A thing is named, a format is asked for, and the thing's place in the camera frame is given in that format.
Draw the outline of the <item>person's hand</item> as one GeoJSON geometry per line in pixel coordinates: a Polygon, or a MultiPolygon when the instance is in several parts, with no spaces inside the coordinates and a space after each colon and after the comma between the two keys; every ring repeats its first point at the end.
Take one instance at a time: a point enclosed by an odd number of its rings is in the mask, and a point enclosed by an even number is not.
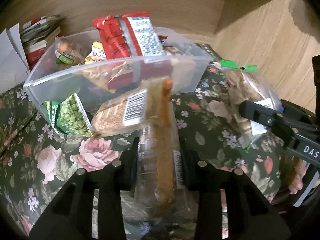
{"type": "Polygon", "coordinates": [[[302,178],[306,174],[306,166],[301,159],[295,160],[295,165],[293,168],[293,177],[291,182],[289,183],[289,190],[291,194],[297,194],[300,191],[304,183],[302,182],[302,178]]]}

